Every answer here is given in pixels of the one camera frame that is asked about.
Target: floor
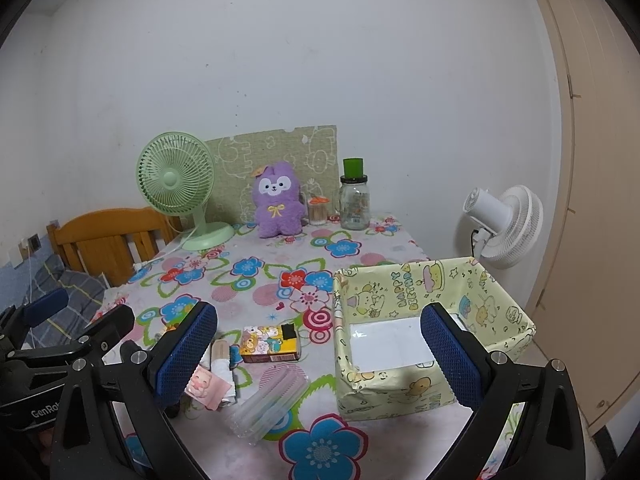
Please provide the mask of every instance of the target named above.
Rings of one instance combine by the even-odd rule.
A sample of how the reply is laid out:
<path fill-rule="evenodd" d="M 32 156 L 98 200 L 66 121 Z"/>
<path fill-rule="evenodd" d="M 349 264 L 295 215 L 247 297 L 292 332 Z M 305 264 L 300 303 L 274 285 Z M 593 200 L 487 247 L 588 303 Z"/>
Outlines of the floor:
<path fill-rule="evenodd" d="M 526 365 L 545 366 L 547 358 L 534 343 L 531 343 L 518 362 Z M 604 465 L 598 449 L 586 432 L 586 421 L 582 414 L 580 414 L 580 418 L 582 419 L 582 433 L 584 435 L 584 455 L 587 466 L 586 480 L 600 480 L 605 473 Z"/>

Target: electric fan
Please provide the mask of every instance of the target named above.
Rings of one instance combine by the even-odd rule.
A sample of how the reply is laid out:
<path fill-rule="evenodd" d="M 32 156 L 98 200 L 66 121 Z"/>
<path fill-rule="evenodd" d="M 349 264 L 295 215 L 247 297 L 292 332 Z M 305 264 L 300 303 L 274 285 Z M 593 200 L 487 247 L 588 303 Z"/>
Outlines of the electric fan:
<path fill-rule="evenodd" d="M 207 223 L 207 200 L 213 190 L 213 159 L 208 147 L 181 132 L 158 135 L 138 158 L 138 189 L 156 211 L 171 216 L 193 215 L 195 228 L 184 241 L 187 251 L 225 243 L 235 231 L 224 222 Z"/>
<path fill-rule="evenodd" d="M 462 211 L 480 226 L 472 237 L 474 256 L 498 269 L 517 264 L 542 229 L 542 202 L 525 186 L 511 187 L 500 198 L 476 187 Z"/>

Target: pink tissue packet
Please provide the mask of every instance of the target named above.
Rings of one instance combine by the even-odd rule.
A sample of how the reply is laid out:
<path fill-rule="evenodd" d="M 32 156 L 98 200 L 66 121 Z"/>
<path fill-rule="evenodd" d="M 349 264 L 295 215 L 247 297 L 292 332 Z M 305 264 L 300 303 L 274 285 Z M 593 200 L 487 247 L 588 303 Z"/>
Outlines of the pink tissue packet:
<path fill-rule="evenodd" d="M 215 410 L 229 388 L 231 384 L 198 365 L 184 391 L 206 408 Z"/>

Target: wooden bed frame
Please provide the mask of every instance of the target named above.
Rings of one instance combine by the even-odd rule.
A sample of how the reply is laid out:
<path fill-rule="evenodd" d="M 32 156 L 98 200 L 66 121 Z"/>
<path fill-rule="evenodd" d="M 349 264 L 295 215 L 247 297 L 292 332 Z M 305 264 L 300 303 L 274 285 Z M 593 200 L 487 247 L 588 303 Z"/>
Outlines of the wooden bed frame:
<path fill-rule="evenodd" d="M 153 231 L 160 231 L 165 244 L 182 230 L 180 219 L 144 209 L 104 209 L 70 220 L 62 227 L 47 226 L 53 251 L 65 265 L 98 276 L 104 272 L 112 286 L 126 283 L 133 275 L 130 235 L 142 261 L 158 254 Z"/>

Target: blue gripper pad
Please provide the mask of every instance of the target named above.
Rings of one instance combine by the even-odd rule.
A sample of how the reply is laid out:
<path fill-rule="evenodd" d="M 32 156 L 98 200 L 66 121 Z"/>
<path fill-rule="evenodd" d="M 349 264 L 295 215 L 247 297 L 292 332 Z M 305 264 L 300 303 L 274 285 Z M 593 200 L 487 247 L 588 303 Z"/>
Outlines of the blue gripper pad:
<path fill-rule="evenodd" d="M 217 328 L 216 309 L 206 303 L 156 372 L 154 398 L 162 410 L 180 401 L 180 395 L 184 392 L 207 346 L 211 344 Z"/>
<path fill-rule="evenodd" d="M 26 326 L 38 326 L 49 317 L 60 312 L 68 303 L 69 295 L 66 290 L 64 288 L 56 288 L 25 306 L 22 311 L 22 320 Z"/>
<path fill-rule="evenodd" d="M 458 402 L 475 411 L 484 398 L 481 375 L 452 331 L 468 333 L 460 330 L 452 319 L 450 322 L 453 326 L 449 327 L 436 309 L 427 305 L 420 316 L 420 330 Z"/>

